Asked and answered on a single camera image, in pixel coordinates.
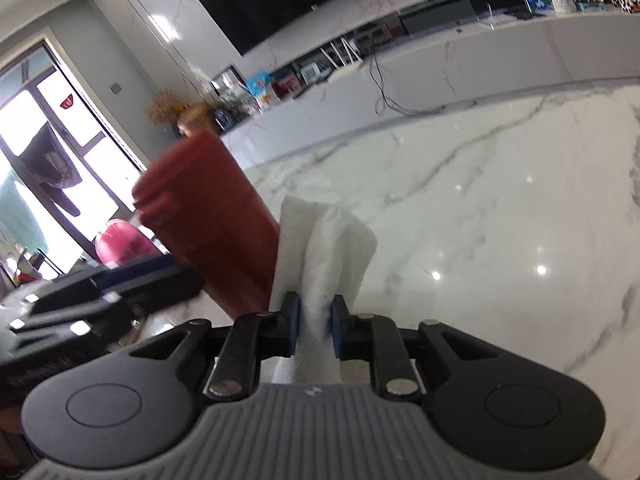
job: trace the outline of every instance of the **dark garment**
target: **dark garment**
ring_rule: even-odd
[[[71,216],[80,216],[80,210],[62,190],[80,184],[82,177],[49,123],[41,127],[19,158],[53,202]]]

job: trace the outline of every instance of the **glass door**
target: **glass door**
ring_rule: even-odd
[[[0,70],[0,158],[0,233],[10,241],[0,256],[41,249],[67,272],[82,252],[95,257],[92,240],[110,219],[132,216],[140,169],[44,46]]]

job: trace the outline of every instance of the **gray wall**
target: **gray wall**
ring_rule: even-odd
[[[72,0],[0,43],[0,56],[49,27],[98,98],[145,155],[153,160],[176,139],[150,124],[145,107],[158,90],[93,0]],[[114,95],[117,82],[122,91]]]

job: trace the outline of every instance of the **white marble floor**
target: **white marble floor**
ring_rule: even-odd
[[[248,171],[378,236],[354,306],[437,318],[583,380],[593,464],[640,475],[640,86],[589,85],[408,120]]]

